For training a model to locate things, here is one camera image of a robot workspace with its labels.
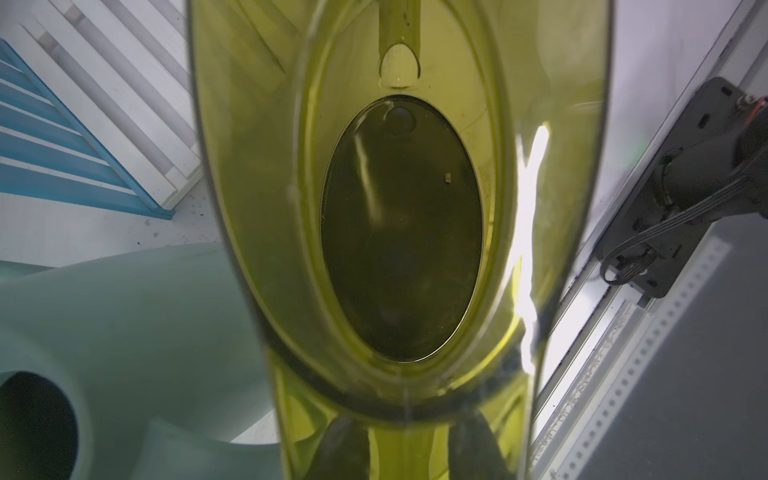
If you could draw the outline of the mint green watering can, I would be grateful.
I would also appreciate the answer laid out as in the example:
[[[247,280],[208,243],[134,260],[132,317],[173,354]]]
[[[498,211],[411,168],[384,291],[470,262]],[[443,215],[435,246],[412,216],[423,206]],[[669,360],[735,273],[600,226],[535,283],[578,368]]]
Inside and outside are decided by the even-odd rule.
[[[272,407],[226,248],[164,247],[1,285],[5,479],[278,479],[238,442]]]

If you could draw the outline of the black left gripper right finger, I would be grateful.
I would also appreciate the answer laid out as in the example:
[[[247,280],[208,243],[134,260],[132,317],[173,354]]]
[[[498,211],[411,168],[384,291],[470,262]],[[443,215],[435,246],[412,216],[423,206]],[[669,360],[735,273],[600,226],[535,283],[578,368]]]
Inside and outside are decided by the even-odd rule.
[[[481,414],[465,418],[449,429],[449,479],[511,479],[496,438]]]

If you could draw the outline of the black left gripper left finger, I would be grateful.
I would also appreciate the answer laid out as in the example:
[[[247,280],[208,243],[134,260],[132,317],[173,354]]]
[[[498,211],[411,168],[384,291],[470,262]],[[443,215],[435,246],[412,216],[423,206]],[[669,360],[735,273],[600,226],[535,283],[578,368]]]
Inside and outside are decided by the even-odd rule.
[[[364,480],[369,475],[368,431],[352,418],[336,418],[322,437],[305,478]]]

